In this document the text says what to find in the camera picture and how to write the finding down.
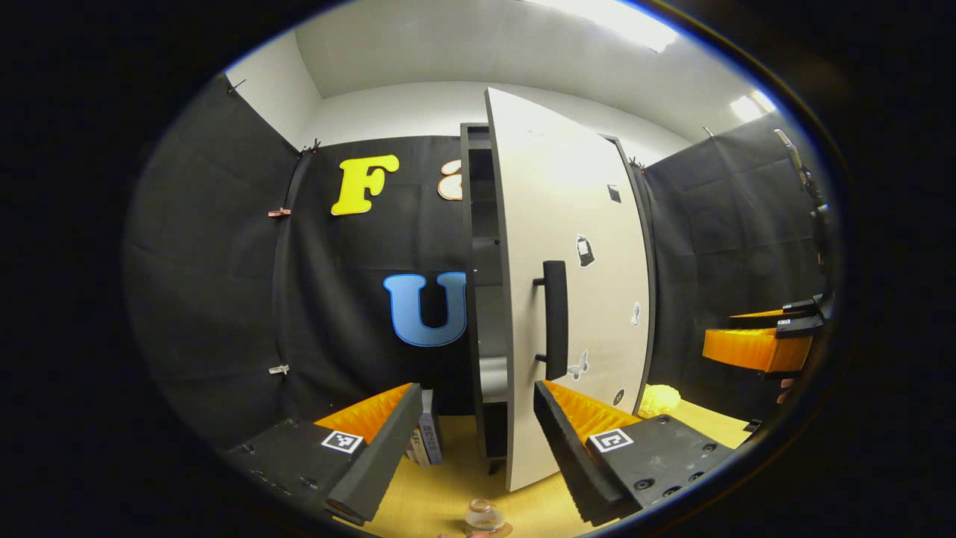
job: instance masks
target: white wall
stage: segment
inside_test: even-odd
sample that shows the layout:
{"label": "white wall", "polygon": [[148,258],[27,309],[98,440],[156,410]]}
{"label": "white wall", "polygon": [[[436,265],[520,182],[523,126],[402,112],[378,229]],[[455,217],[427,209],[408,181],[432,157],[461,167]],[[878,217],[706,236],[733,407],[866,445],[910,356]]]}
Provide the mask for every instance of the white wall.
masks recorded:
{"label": "white wall", "polygon": [[397,84],[323,99],[304,137],[330,146],[401,136],[458,136],[461,123],[488,121],[484,92],[489,86],[620,138],[625,154],[645,165],[690,146],[673,132],[617,108],[528,86],[469,81]]}
{"label": "white wall", "polygon": [[295,31],[281,34],[226,70],[236,92],[296,149],[311,146],[308,127],[322,97],[302,61]]}

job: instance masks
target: cabinet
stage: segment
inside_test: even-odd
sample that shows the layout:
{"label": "cabinet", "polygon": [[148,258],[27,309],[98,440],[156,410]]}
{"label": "cabinet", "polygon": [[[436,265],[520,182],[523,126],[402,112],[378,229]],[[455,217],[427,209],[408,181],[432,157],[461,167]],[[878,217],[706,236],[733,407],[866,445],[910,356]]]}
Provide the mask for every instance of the cabinet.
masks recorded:
{"label": "cabinet", "polygon": [[[546,370],[629,413],[640,402],[653,258],[616,139],[491,88],[486,105],[488,124],[462,125],[468,334],[479,450],[506,462],[514,490],[558,470],[532,408]],[[563,266],[561,285],[542,281],[545,261]],[[546,308],[548,287],[566,292],[560,308]]]}

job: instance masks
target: book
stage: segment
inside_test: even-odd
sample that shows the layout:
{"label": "book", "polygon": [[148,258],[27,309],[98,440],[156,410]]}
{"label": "book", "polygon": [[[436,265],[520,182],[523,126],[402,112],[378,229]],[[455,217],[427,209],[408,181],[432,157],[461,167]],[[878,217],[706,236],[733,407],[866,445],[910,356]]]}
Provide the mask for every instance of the book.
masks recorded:
{"label": "book", "polygon": [[418,463],[418,460],[415,458],[415,447],[412,446],[411,437],[408,438],[408,446],[405,447],[405,455],[408,456],[410,460]]}
{"label": "book", "polygon": [[415,426],[415,431],[412,432],[412,448],[415,451],[415,461],[417,461],[422,467],[427,467],[429,465],[428,454],[424,450],[422,430],[418,426]]}
{"label": "book", "polygon": [[432,465],[442,464],[442,434],[438,427],[438,415],[435,406],[435,392],[431,389],[422,391],[422,418],[419,419],[419,428],[422,431],[424,449],[428,454],[428,461]]}

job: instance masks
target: ceiling light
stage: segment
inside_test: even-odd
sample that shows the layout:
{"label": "ceiling light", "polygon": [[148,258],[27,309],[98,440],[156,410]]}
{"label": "ceiling light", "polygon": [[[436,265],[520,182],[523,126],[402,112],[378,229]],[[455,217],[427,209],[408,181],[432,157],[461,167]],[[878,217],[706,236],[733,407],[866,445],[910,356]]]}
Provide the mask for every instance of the ceiling light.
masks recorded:
{"label": "ceiling light", "polygon": [[744,96],[732,102],[730,108],[733,109],[737,117],[744,123],[752,122],[764,115],[764,112],[760,110],[760,107],[757,106],[757,103],[751,99],[750,96]]}
{"label": "ceiling light", "polygon": [[654,52],[673,43],[677,33],[634,6],[618,0],[524,0],[585,18]]}
{"label": "ceiling light", "polygon": [[750,98],[753,99],[764,112],[773,112],[776,110],[776,105],[773,104],[770,98],[764,95],[764,92],[753,92],[750,94]]}

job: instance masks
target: letter cutout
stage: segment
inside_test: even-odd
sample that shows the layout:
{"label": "letter cutout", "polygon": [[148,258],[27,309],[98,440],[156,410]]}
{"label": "letter cutout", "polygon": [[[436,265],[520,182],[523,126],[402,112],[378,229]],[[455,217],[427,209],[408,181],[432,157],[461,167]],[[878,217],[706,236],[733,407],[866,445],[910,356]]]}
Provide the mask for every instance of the letter cutout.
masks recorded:
{"label": "letter cutout", "polygon": [[[385,172],[399,169],[399,158],[395,155],[365,157],[342,161],[342,189],[338,192],[338,201],[332,206],[333,215],[365,213],[372,209],[372,202],[365,199],[365,188],[373,196],[378,196],[385,186]],[[368,169],[377,167],[368,173]]]}
{"label": "letter cutout", "polygon": [[392,296],[392,326],[399,338],[419,347],[451,344],[465,333],[465,273],[442,273],[436,279],[445,289],[448,319],[432,328],[422,323],[422,297],[425,278],[421,275],[393,275],[383,285]]}

